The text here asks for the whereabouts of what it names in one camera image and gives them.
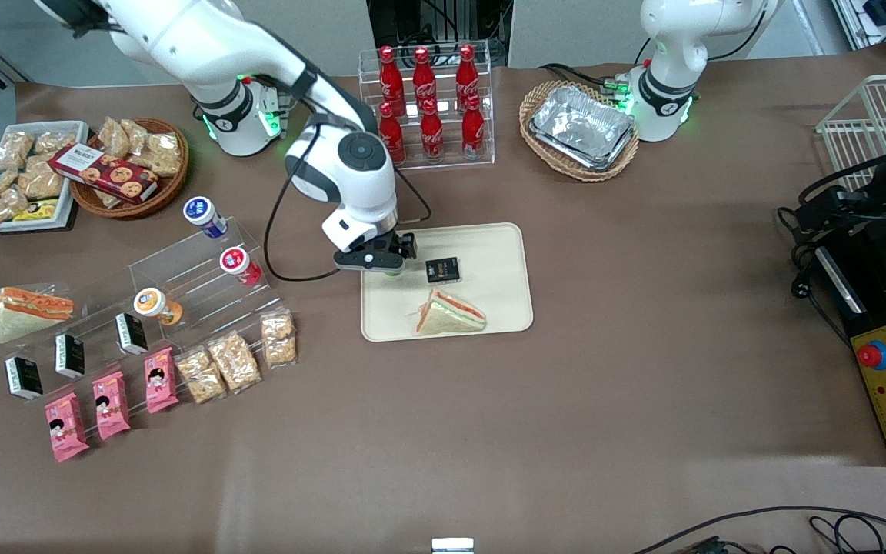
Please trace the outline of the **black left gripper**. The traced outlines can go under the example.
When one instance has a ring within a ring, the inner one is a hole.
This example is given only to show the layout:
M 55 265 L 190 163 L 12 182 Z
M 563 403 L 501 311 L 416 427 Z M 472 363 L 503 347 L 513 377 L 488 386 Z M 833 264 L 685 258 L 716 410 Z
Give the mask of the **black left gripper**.
M 886 223 L 886 165 L 879 165 L 871 182 L 849 192 L 843 186 L 803 189 L 798 196 L 795 220 L 801 230 L 845 231 L 868 223 Z M 840 210 L 840 215 L 825 210 Z

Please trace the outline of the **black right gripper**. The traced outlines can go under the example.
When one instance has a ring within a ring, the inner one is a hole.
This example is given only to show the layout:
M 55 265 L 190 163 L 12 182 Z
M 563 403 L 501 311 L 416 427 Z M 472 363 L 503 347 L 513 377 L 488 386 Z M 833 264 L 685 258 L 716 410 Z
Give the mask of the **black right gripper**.
M 371 242 L 371 251 L 376 262 L 404 262 L 418 256 L 415 235 L 411 232 L 398 234 L 390 231 L 376 236 Z

